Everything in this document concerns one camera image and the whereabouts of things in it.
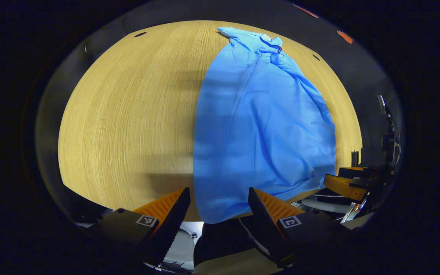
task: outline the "white cable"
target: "white cable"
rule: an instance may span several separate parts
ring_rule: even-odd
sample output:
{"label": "white cable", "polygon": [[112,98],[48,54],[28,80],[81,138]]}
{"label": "white cable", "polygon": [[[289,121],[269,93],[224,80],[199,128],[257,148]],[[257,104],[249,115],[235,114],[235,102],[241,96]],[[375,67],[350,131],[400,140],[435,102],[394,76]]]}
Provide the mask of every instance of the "white cable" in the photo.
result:
{"label": "white cable", "polygon": [[271,256],[271,254],[269,254],[269,251],[267,250],[267,248],[265,248],[264,246],[262,246],[262,244],[260,244],[250,233],[250,231],[248,230],[248,228],[244,225],[244,223],[242,223],[241,218],[239,218],[239,222],[241,223],[241,225],[244,227],[244,229],[247,231],[247,233],[249,234],[249,238],[251,240],[253,240],[256,245],[259,247],[259,249],[262,250],[262,252],[266,253],[267,255]]}
{"label": "white cable", "polygon": [[328,197],[328,198],[343,198],[344,196],[339,196],[339,195],[312,195],[315,197]]}
{"label": "white cable", "polygon": [[395,167],[398,164],[398,161],[400,160],[400,153],[401,153],[401,148],[400,148],[400,143],[395,143],[395,146],[398,147],[398,157],[396,158],[396,162],[395,162]]}

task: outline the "wooden table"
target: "wooden table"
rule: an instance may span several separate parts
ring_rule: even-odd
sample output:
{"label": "wooden table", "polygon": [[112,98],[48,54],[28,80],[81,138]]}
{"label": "wooden table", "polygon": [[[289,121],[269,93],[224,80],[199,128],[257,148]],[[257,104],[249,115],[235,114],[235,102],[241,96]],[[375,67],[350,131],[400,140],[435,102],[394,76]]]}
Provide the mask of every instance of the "wooden table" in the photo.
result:
{"label": "wooden table", "polygon": [[321,56],[260,28],[183,21],[130,33],[79,81],[59,133],[59,166],[68,188],[105,207],[133,210],[188,186],[192,202],[185,221],[200,221],[192,183],[194,116],[206,71],[229,43],[217,30],[221,26],[283,40],[283,51],[327,103],[336,127],[337,170],[351,165],[351,152],[362,147],[358,118]]}

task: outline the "blue cloth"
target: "blue cloth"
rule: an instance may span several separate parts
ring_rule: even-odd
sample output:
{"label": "blue cloth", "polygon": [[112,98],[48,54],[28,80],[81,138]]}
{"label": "blue cloth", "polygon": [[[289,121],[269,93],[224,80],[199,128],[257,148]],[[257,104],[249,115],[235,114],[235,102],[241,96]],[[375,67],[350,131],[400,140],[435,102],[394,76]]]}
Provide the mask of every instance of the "blue cloth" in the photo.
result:
{"label": "blue cloth", "polygon": [[289,200],[335,175],[335,125],[281,39],[218,30],[230,44],[206,73],[194,128],[194,196],[206,223],[250,212],[250,186]]}

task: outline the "white plastic part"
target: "white plastic part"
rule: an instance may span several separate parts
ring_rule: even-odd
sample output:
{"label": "white plastic part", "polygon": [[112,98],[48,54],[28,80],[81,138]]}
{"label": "white plastic part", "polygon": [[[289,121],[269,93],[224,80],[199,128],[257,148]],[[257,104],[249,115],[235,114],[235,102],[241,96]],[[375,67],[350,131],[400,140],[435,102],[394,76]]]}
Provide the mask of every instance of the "white plastic part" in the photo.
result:
{"label": "white plastic part", "polygon": [[164,259],[183,263],[190,262],[193,261],[193,251],[193,238],[185,230],[180,229]]}
{"label": "white plastic part", "polygon": [[386,115],[386,105],[385,101],[383,99],[383,96],[381,94],[377,95],[378,101],[379,101],[379,108],[381,108],[381,113]]}
{"label": "white plastic part", "polygon": [[341,214],[345,214],[349,210],[349,205],[329,204],[327,202],[317,202],[315,200],[303,200],[302,204],[307,207]]}

